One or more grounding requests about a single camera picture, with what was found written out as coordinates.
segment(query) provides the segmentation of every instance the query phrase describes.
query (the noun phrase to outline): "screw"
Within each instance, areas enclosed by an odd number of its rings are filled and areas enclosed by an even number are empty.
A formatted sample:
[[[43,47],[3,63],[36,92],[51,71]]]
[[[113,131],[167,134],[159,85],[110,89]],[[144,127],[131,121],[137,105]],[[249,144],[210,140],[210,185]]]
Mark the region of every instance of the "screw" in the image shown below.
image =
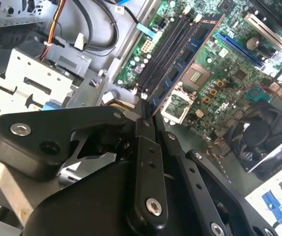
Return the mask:
[[[121,115],[119,113],[115,112],[114,115],[115,115],[116,118],[121,118]]]
[[[211,229],[212,229],[212,232],[216,236],[224,236],[225,235],[223,229],[217,223],[212,223]]]
[[[198,158],[198,159],[202,159],[202,156],[201,156],[201,154],[200,153],[198,153],[198,152],[196,152],[195,154],[194,154],[194,156],[196,157],[196,158]]]
[[[125,143],[124,146],[123,146],[123,148],[126,149],[126,148],[128,148],[129,146],[130,146],[130,143]]]
[[[150,123],[148,123],[147,120],[143,120],[143,123],[144,123],[147,127],[150,127]]]
[[[149,198],[149,199],[146,200],[146,208],[151,214],[153,214],[155,216],[161,215],[161,212],[162,212],[161,205],[154,198]]]
[[[176,140],[176,137],[173,134],[168,134],[168,137],[172,140]]]
[[[267,228],[264,229],[268,236],[274,236],[274,234]]]
[[[31,128],[22,123],[13,124],[10,128],[11,132],[18,136],[27,136],[31,133]]]

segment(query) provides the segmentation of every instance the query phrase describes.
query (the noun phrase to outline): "orange wire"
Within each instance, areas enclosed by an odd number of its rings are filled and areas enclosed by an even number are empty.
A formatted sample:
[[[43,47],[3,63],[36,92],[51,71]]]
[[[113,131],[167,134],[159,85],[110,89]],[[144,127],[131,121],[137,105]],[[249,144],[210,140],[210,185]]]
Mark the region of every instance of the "orange wire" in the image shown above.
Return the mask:
[[[54,31],[56,29],[56,26],[57,26],[57,21],[61,15],[61,12],[63,10],[63,7],[65,5],[65,1],[66,0],[61,0],[59,6],[58,6],[58,9],[55,13],[55,15],[53,16],[53,21],[52,21],[52,24],[50,26],[50,30],[49,30],[49,36],[48,36],[48,41],[47,41],[47,44],[50,45],[52,43],[52,39],[53,39],[53,34],[54,34]],[[49,51],[49,46],[46,46],[45,49],[43,50],[43,53],[40,55],[40,60],[43,61],[46,54],[48,53]]]

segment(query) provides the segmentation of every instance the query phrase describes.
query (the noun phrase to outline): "ram slot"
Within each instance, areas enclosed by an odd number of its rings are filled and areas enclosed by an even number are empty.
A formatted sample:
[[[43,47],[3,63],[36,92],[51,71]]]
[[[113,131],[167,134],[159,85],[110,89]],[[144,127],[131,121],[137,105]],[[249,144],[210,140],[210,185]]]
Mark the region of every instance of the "ram slot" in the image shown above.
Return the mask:
[[[183,45],[187,43],[188,39],[192,36],[193,31],[195,30],[195,25],[190,26],[190,28],[186,28],[185,32],[183,33],[182,38],[178,41],[175,48],[171,50],[172,54],[167,55],[166,61],[161,64],[159,70],[157,70],[154,79],[149,79],[149,85],[147,86],[148,93],[152,93],[154,89],[157,87],[163,76],[165,75],[166,71],[168,70],[169,66],[175,61],[176,57],[179,55],[179,51],[182,49]]]
[[[187,18],[184,17],[179,17],[174,22],[173,27],[166,34],[167,38],[162,42],[155,55],[152,57],[148,65],[141,73],[141,76],[137,82],[141,89],[146,89],[144,85],[146,84],[149,77],[151,77],[152,73],[156,70],[157,64],[161,63],[162,59],[167,54],[170,47],[173,45],[172,42],[175,40],[175,38],[177,38],[177,36],[179,36],[181,30],[187,27],[188,25],[189,22]]]

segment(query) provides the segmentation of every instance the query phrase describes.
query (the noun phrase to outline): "blue clip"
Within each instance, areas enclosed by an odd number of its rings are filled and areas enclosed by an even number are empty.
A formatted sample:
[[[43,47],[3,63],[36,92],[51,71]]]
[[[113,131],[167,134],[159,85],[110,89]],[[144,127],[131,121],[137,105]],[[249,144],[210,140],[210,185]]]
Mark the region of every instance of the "blue clip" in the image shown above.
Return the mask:
[[[136,26],[140,31],[142,31],[143,33],[145,33],[147,36],[154,38],[156,36],[156,33],[151,31],[149,28],[147,28],[146,26],[142,25],[141,23],[138,23]]]

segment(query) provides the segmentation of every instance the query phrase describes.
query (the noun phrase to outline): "cpu fan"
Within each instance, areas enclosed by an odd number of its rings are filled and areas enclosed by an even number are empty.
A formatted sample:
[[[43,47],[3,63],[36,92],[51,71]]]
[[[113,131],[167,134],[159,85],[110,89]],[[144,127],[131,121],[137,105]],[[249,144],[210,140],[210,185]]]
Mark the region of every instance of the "cpu fan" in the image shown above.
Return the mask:
[[[266,101],[254,104],[224,139],[244,170],[261,180],[282,166],[282,113]]]

